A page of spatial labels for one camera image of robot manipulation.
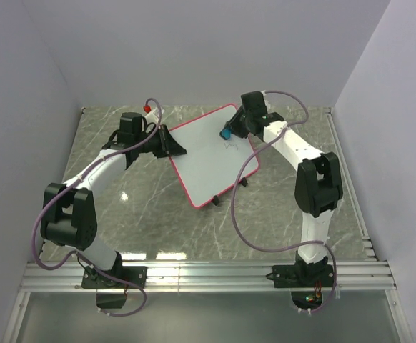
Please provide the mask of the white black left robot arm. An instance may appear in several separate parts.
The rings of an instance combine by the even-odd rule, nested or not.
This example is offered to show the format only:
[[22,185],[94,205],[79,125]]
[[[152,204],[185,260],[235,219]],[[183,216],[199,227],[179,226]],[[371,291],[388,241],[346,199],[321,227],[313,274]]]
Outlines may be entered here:
[[36,223],[41,237],[86,262],[88,278],[105,288],[142,280],[142,272],[124,268],[119,252],[99,237],[95,198],[125,172],[140,154],[156,158],[185,155],[186,150],[160,120],[135,112],[123,113],[119,128],[109,137],[97,157],[63,184],[51,183],[44,191],[42,213]]

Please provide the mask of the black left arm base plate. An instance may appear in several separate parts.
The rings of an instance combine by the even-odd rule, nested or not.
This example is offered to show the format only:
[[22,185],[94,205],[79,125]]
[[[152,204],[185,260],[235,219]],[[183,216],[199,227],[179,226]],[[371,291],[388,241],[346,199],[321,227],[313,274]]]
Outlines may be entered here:
[[82,289],[120,289],[130,288],[130,284],[144,288],[147,280],[147,268],[122,267],[118,272],[107,273],[91,267],[84,268],[81,281]]

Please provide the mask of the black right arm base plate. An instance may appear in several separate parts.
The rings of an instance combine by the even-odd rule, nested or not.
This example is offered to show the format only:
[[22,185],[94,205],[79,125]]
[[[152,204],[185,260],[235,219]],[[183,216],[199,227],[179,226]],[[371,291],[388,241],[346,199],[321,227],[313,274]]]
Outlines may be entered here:
[[278,289],[332,287],[335,272],[330,264],[309,267],[305,263],[293,265],[274,265],[266,278]]

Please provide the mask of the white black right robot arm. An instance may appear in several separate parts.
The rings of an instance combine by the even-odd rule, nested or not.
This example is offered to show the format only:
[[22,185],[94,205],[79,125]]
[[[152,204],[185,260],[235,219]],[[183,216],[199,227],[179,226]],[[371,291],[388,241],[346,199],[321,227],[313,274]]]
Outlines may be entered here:
[[[331,255],[327,246],[330,221],[343,197],[340,161],[333,152],[324,153],[313,147],[293,127],[304,124],[309,119],[309,111],[303,109],[304,117],[297,121],[286,121],[280,114],[270,112],[265,105],[257,110],[238,108],[234,116],[226,122],[219,135],[227,140],[231,136],[247,138],[259,137],[263,145],[250,155],[240,170],[232,188],[231,218],[239,238],[249,247],[266,253],[285,252],[296,249],[295,278],[305,286],[313,284],[320,277],[320,270],[327,265]],[[274,149],[284,157],[296,171],[294,199],[302,213],[301,242],[282,248],[258,247],[248,241],[237,223],[235,205],[237,189],[247,165],[266,149]]]

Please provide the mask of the blue whiteboard eraser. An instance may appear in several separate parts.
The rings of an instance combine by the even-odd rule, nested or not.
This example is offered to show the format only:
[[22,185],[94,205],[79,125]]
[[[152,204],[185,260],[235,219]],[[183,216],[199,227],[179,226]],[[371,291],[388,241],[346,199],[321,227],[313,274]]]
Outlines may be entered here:
[[219,135],[224,139],[224,140],[229,140],[232,133],[229,129],[223,129],[220,131]]

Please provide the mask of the pink framed whiteboard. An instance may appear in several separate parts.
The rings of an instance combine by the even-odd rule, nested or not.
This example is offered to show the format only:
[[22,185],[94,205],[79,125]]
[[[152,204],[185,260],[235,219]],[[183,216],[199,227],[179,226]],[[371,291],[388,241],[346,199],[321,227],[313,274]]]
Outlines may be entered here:
[[241,166],[254,152],[248,138],[231,136],[224,140],[219,135],[236,111],[234,104],[227,104],[169,130],[187,151],[169,160],[189,203],[196,209],[231,189]]

